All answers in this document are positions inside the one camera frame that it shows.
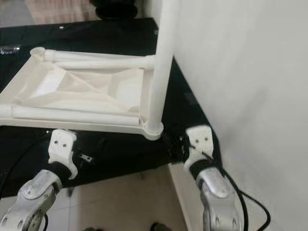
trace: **robotic arm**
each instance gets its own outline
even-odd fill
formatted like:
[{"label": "robotic arm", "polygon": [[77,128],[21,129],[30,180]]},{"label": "robotic arm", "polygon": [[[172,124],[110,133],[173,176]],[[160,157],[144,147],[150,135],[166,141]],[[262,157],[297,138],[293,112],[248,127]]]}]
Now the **robotic arm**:
[{"label": "robotic arm", "polygon": [[[208,164],[213,153],[212,131],[208,126],[186,130],[189,156],[184,168],[194,176],[204,204],[204,231],[242,231],[240,215],[235,207],[237,193],[220,171]],[[62,183],[73,179],[78,170],[72,161],[76,135],[54,130],[49,145],[49,165],[18,192],[14,205],[3,216],[0,231],[38,231],[42,219],[55,201]]]}]

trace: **black tablecloth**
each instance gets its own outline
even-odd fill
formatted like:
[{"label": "black tablecloth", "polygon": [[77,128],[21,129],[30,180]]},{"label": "black tablecloth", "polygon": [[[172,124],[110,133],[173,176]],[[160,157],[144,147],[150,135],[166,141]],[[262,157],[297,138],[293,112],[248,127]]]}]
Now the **black tablecloth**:
[{"label": "black tablecloth", "polygon": [[[29,51],[34,47],[145,56],[155,54],[157,32],[152,18],[0,28],[0,46],[21,45],[15,54],[0,55],[0,91],[24,65],[30,57]],[[165,127],[175,130],[208,124],[175,61],[172,64],[163,123]],[[41,139],[47,130],[0,127],[0,180],[17,156]],[[216,136],[214,144],[215,155],[219,157]],[[48,141],[43,141],[27,153],[10,177],[5,196],[15,195],[23,183],[46,167],[48,145]],[[95,164],[84,164],[78,177],[65,186],[157,168],[172,161],[162,138],[149,141],[142,135],[77,131],[77,149],[94,157]]]}]

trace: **vertical white pole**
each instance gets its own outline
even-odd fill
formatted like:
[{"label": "vertical white pole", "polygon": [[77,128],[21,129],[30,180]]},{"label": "vertical white pole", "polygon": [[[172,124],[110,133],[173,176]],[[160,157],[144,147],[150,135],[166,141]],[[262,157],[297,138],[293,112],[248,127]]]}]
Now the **vertical white pole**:
[{"label": "vertical white pole", "polygon": [[149,119],[145,131],[161,133],[161,122],[170,75],[181,0],[163,0],[157,39],[154,75],[149,101]]}]

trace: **white wall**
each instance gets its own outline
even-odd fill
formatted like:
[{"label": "white wall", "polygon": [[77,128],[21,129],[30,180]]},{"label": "white wall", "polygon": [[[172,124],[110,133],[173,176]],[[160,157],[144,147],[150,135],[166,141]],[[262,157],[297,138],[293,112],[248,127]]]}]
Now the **white wall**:
[{"label": "white wall", "polygon": [[[160,6],[145,8],[158,22]],[[227,170],[270,210],[267,230],[308,227],[307,9],[306,0],[182,1],[176,60]]]}]

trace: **white pipe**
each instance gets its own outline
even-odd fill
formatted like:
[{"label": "white pipe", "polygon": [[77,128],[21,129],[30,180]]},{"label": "white pipe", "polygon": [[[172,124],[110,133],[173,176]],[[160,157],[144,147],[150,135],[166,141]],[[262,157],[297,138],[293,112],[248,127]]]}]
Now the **white pipe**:
[{"label": "white pipe", "polygon": [[60,61],[80,61],[80,60],[110,60],[107,58],[97,57],[90,54],[74,54],[70,51],[46,50],[44,52],[44,60],[50,62]]},{"label": "white pipe", "polygon": [[162,12],[159,25],[159,33],[156,47],[156,59],[150,93],[149,119],[145,124],[148,133],[162,132],[161,123],[168,80],[171,70],[177,21],[180,13],[180,0],[163,0]]},{"label": "white pipe", "polygon": [[16,104],[0,104],[0,118],[57,120],[127,126],[139,125],[138,117],[106,115],[99,113],[77,112],[49,108],[23,107]]},{"label": "white pipe", "polygon": [[153,69],[155,55],[137,58],[106,59],[101,61],[71,61],[56,62],[55,65],[65,69],[115,69],[115,68],[144,68]]}]

